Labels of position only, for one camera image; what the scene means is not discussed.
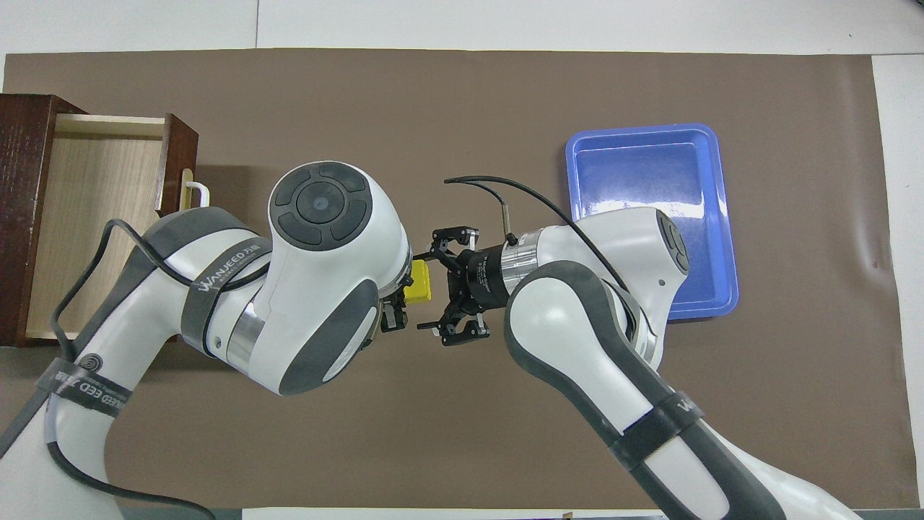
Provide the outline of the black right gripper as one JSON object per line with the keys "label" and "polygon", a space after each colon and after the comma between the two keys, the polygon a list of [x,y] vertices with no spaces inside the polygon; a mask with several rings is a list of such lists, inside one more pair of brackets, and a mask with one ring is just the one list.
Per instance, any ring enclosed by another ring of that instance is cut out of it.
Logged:
{"label": "black right gripper", "polygon": [[[442,346],[464,345],[491,336],[483,321],[485,310],[504,308],[510,298],[502,276],[503,247],[474,249],[481,231],[474,227],[447,227],[433,230],[430,257],[438,260],[448,272],[449,304],[437,321],[424,322],[418,330],[431,329],[441,339]],[[468,248],[459,254],[450,251],[455,241]],[[402,330],[407,325],[403,298],[380,301],[380,330],[383,333]]]}

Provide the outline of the blue plastic tray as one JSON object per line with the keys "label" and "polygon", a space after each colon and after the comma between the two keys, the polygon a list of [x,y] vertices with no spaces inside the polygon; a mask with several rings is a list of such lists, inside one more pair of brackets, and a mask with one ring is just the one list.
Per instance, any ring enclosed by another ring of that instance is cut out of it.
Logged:
{"label": "blue plastic tray", "polygon": [[666,213],[691,259],[674,297],[672,321],[707,319],[736,309],[739,287],[716,132],[702,123],[591,129],[565,145],[574,220],[628,207]]}

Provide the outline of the yellow cube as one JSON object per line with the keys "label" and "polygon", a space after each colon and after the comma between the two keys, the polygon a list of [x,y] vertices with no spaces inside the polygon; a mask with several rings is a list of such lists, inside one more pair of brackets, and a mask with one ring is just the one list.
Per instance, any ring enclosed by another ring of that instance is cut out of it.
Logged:
{"label": "yellow cube", "polygon": [[404,287],[405,303],[424,303],[432,299],[429,267],[425,260],[415,259],[412,261],[410,279],[412,283]]}

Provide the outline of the brown table mat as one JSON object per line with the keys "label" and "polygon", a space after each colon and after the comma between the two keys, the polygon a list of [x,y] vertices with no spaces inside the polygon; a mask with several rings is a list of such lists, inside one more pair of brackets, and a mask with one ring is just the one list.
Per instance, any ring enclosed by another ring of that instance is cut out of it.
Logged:
{"label": "brown table mat", "polygon": [[[567,208],[580,131],[702,123],[720,142],[739,301],[673,322],[664,378],[720,434],[858,509],[918,505],[873,63],[867,56],[261,49],[7,56],[4,91],[92,114],[172,113],[196,177],[267,235],[313,160],[373,176],[414,250],[502,240],[496,175]],[[492,335],[384,334],[331,383],[278,397],[171,343],[111,429],[112,481],[210,507],[648,509],[571,404]]]}

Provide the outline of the wooden drawer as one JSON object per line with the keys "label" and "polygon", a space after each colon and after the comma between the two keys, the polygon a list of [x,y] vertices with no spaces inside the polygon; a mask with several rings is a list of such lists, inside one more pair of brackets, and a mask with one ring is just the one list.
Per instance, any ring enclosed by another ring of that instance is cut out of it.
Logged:
{"label": "wooden drawer", "polygon": [[49,319],[97,247],[105,223],[139,233],[178,211],[183,168],[194,171],[198,132],[178,116],[57,116],[43,197],[27,342],[54,335]]}

